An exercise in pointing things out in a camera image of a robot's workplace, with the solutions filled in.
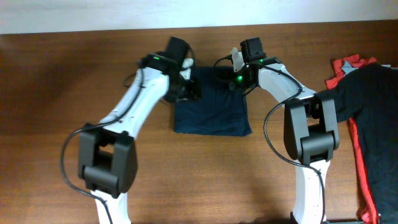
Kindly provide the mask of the navy blue shorts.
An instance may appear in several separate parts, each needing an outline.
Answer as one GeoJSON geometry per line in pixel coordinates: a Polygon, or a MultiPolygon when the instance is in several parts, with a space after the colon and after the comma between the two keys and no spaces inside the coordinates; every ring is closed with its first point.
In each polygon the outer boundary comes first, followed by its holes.
{"type": "Polygon", "coordinates": [[[197,67],[201,99],[175,104],[174,131],[183,134],[244,137],[252,133],[246,97],[215,78],[211,67],[197,67]]]}

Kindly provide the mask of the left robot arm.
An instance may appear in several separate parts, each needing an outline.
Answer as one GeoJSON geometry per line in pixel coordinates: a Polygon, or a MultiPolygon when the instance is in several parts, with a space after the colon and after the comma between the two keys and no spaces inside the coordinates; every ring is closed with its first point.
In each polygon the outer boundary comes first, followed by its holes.
{"type": "Polygon", "coordinates": [[[192,49],[171,37],[164,51],[139,62],[134,81],[119,103],[97,125],[80,131],[78,176],[96,202],[100,223],[130,223],[127,193],[137,174],[135,141],[160,100],[198,100],[199,82],[191,78],[192,49]]]}

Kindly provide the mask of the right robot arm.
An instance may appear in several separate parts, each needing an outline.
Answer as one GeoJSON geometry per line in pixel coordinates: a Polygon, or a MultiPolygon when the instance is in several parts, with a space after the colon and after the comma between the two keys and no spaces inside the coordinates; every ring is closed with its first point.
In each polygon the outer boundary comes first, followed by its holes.
{"type": "Polygon", "coordinates": [[[284,109],[284,146],[288,156],[276,156],[295,167],[295,203],[291,223],[326,223],[325,182],[334,151],[340,145],[335,102],[320,96],[291,75],[277,57],[267,57],[260,38],[232,48],[233,88],[259,87],[284,109]]]}

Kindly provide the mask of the dark navy t-shirt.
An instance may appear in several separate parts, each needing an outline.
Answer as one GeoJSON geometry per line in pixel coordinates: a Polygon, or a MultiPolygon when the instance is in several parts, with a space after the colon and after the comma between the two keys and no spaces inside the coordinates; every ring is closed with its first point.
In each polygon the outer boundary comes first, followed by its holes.
{"type": "Polygon", "coordinates": [[[379,223],[397,224],[397,69],[372,63],[319,94],[333,98],[338,122],[356,122],[379,223]]]}

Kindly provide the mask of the red garment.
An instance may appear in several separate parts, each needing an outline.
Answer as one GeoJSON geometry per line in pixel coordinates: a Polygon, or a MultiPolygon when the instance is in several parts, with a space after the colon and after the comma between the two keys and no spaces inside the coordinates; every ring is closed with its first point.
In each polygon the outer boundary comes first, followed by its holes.
{"type": "MultiPolygon", "coordinates": [[[[351,55],[349,57],[336,59],[332,63],[332,67],[335,76],[326,81],[326,87],[332,89],[337,86],[337,84],[354,69],[358,69],[369,65],[371,63],[376,63],[377,59],[371,58],[361,58],[359,54],[351,55]]],[[[353,118],[348,120],[349,133],[351,135],[351,140],[353,142],[354,158],[356,163],[356,172],[358,176],[358,182],[361,189],[361,193],[364,197],[366,206],[361,210],[360,217],[364,223],[375,224],[379,223],[381,220],[379,218],[379,213],[377,212],[376,205],[373,200],[371,189],[368,183],[368,172],[364,164],[363,153],[361,151],[361,146],[359,143],[358,126],[353,118]]]]}

